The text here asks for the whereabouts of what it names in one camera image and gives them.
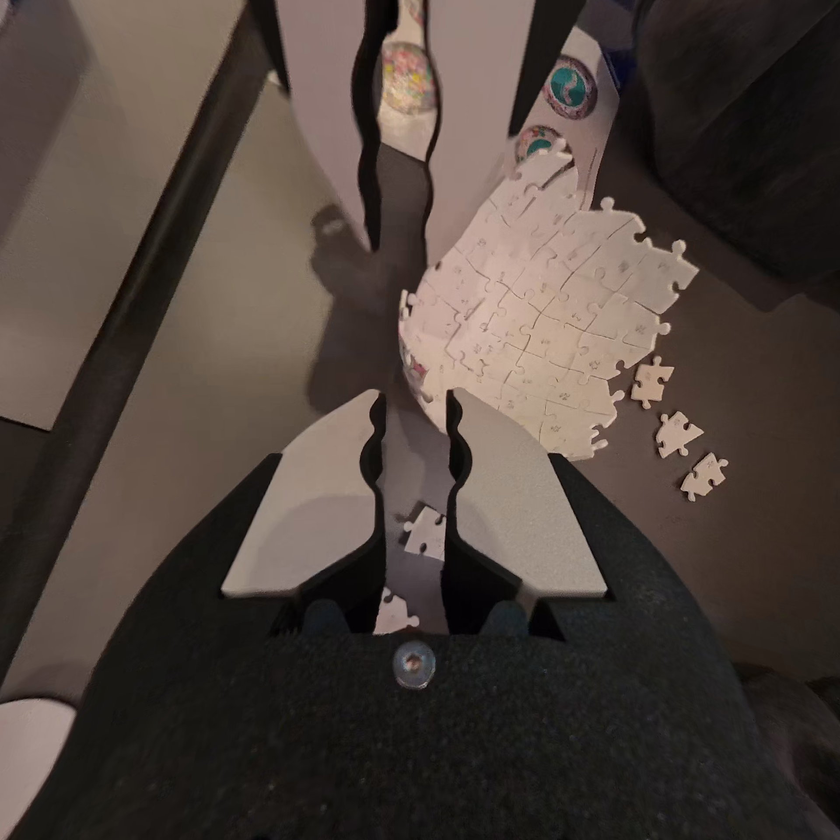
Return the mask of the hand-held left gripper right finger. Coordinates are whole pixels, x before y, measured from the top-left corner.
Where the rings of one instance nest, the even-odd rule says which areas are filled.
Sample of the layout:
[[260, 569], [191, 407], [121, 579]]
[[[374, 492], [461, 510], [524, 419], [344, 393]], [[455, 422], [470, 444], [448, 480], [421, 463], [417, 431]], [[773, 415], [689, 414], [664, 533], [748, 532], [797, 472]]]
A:
[[607, 585], [549, 453], [464, 387], [447, 393], [448, 525], [514, 584], [520, 602], [600, 599]]

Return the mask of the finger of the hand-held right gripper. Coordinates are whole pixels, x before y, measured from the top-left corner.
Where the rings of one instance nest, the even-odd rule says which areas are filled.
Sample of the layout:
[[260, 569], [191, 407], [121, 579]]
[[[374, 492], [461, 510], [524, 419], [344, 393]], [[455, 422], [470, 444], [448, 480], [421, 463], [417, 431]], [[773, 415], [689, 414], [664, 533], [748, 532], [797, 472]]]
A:
[[375, 72], [398, 2], [277, 1], [290, 101], [303, 139], [363, 248], [382, 233]]
[[540, 5], [427, 3], [426, 46], [437, 85], [425, 226], [430, 266], [454, 247], [506, 173], [511, 115]]

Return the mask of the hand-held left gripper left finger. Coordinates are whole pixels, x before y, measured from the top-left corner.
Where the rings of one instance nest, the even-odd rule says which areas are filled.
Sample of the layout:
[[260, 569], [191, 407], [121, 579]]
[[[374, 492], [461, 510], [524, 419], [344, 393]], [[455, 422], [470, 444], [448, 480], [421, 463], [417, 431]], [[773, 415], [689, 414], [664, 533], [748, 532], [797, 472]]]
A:
[[365, 391], [322, 416], [281, 452], [235, 555], [227, 597], [303, 595], [317, 576], [384, 535], [385, 395]]

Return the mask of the half-built colourful puzzle ball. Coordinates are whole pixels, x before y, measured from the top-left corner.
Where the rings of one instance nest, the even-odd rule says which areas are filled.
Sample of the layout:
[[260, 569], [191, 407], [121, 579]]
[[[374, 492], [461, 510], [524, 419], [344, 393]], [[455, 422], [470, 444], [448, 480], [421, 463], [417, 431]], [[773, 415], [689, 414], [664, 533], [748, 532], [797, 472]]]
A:
[[666, 336], [664, 315], [698, 268], [677, 240], [658, 248], [612, 198], [583, 208], [566, 142], [525, 132], [524, 156], [458, 242], [403, 291], [405, 378], [446, 426], [461, 387], [522, 425], [550, 453], [593, 458], [624, 393], [611, 380]]

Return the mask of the scattered pile of puzzle pieces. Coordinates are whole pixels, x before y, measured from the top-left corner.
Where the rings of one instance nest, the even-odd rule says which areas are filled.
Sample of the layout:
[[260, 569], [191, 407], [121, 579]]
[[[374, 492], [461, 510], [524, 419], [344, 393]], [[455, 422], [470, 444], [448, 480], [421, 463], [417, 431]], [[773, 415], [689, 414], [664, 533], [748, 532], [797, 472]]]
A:
[[[632, 498], [643, 513], [678, 529], [677, 548], [698, 548], [700, 539], [688, 536], [688, 511], [720, 485], [728, 466], [724, 458], [710, 458], [706, 450], [690, 453], [703, 434], [695, 421], [675, 408], [659, 404], [674, 369], [659, 356], [640, 364], [629, 391], [639, 411], [653, 412], [647, 422], [655, 431], [642, 454], [620, 456], [608, 449], [609, 462], [631, 480]], [[386, 587], [405, 603], [409, 627], [432, 634], [448, 632], [440, 590], [444, 565], [445, 513], [453, 486], [449, 473], [449, 439], [429, 420], [399, 374], [387, 394], [387, 429], [383, 444], [384, 472], [380, 485], [385, 500], [387, 534]]]

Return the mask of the white printed instruction leaflet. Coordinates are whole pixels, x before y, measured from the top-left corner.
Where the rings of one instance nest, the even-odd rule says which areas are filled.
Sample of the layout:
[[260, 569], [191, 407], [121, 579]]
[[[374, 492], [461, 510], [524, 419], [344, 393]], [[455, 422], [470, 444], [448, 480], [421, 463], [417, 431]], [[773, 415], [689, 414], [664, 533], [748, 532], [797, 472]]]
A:
[[[373, 100], [381, 140], [419, 161], [427, 157], [438, 115], [436, 83], [427, 56], [427, 2], [400, 1], [374, 72]], [[615, 73], [601, 45], [573, 27], [511, 142], [507, 172], [565, 141], [577, 172], [580, 209], [592, 207], [595, 182], [619, 104]]]

